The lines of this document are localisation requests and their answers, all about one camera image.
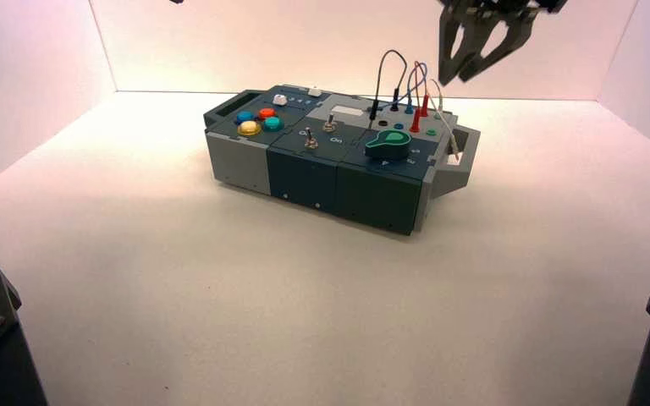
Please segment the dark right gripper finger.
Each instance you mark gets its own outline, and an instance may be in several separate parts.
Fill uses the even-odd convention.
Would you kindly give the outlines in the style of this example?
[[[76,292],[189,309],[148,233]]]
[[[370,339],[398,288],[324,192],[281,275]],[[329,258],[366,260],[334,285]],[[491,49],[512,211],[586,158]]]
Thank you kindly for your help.
[[[447,85],[459,74],[461,60],[455,40],[462,26],[463,8],[444,8],[439,20],[438,80]]]
[[[532,33],[532,27],[538,11],[536,9],[525,9],[517,15],[508,14],[501,21],[506,23],[507,32],[504,39],[487,56],[483,57],[478,53],[460,71],[459,77],[466,82],[484,70],[492,67],[502,59],[508,57],[512,52],[523,47]]]

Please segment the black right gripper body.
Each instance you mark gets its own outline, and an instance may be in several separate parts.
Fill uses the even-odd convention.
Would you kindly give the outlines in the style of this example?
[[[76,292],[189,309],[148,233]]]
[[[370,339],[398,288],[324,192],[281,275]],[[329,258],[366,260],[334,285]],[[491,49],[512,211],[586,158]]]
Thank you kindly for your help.
[[[442,1],[442,15],[520,16],[557,14],[567,0],[454,0]]]

